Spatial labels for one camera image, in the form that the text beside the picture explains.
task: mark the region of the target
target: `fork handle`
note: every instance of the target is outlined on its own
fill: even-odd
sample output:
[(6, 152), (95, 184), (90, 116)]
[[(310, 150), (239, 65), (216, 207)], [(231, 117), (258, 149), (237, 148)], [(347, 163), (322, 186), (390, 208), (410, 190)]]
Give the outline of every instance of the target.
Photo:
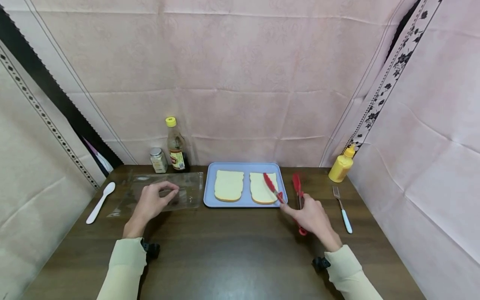
[(347, 228), (348, 233), (353, 233), (352, 226), (350, 225), (350, 221), (348, 220), (347, 217), (347, 212), (345, 209), (342, 209), (342, 216), (343, 216), (343, 223), (345, 223), (345, 227)]

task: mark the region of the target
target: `bread slice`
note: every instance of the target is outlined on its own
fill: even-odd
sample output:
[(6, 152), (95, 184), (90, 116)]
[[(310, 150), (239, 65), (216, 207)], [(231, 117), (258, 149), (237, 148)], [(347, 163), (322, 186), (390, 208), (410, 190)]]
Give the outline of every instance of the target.
[[(275, 189), (278, 191), (276, 182), (276, 173), (267, 174), (273, 182)], [(258, 204), (273, 204), (276, 202), (275, 194), (268, 188), (265, 183), (263, 173), (250, 173), (250, 192), (252, 200)]]
[(217, 170), (215, 198), (225, 202), (235, 202), (243, 191), (243, 172)]

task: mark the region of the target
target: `hand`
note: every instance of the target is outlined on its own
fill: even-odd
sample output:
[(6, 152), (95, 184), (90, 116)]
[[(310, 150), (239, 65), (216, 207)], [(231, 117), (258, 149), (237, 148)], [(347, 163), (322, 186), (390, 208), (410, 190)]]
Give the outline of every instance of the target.
[[(164, 188), (172, 189), (167, 196), (159, 197), (158, 192)], [(171, 182), (163, 181), (144, 186), (140, 200), (133, 211), (132, 217), (125, 225), (123, 238), (141, 237), (148, 221), (162, 212), (167, 204), (178, 193), (179, 187)]]
[(320, 201), (314, 200), (308, 194), (304, 194), (303, 198), (305, 202), (301, 210), (293, 209), (287, 204), (280, 204), (280, 209), (297, 220), (305, 230), (316, 235), (328, 252), (339, 250), (342, 247), (342, 241), (332, 229), (330, 220)]

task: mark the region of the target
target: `table surface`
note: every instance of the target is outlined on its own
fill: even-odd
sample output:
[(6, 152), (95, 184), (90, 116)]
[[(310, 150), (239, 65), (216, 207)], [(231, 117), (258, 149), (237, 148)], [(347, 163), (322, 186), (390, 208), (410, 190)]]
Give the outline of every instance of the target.
[[(152, 173), (151, 166), (121, 166), (113, 171), (70, 232), (55, 250), (23, 299), (95, 299), (108, 270), (115, 241), (128, 217), (107, 217), (122, 200), (121, 184), (129, 172)], [(207, 167), (192, 167), (204, 172)], [(302, 189), (320, 200), (332, 226), (348, 244), (384, 299), (425, 299), (388, 242), (365, 203), (345, 179), (337, 184), (353, 234), (345, 230), (333, 198), (327, 168), (281, 168), (289, 199), (295, 199), (292, 175), (300, 173)], [(96, 221), (85, 220), (107, 183), (111, 194)], [(289, 204), (296, 208), (296, 202)], [(159, 243), (158, 259), (148, 264), (140, 299), (342, 299), (328, 274), (311, 262), (323, 253), (312, 235), (275, 208), (208, 208), (161, 213), (145, 237)]]

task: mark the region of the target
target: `beige sleeve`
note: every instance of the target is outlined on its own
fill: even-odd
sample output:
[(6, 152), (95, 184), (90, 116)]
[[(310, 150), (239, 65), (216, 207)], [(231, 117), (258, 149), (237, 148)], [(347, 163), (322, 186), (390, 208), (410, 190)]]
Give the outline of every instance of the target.
[(146, 266), (146, 252), (141, 238), (115, 243), (108, 272), (97, 300), (136, 300), (140, 276)]
[(330, 282), (345, 300), (381, 300), (382, 297), (362, 271), (350, 247), (343, 245), (336, 252), (325, 252), (331, 266), (327, 268)]

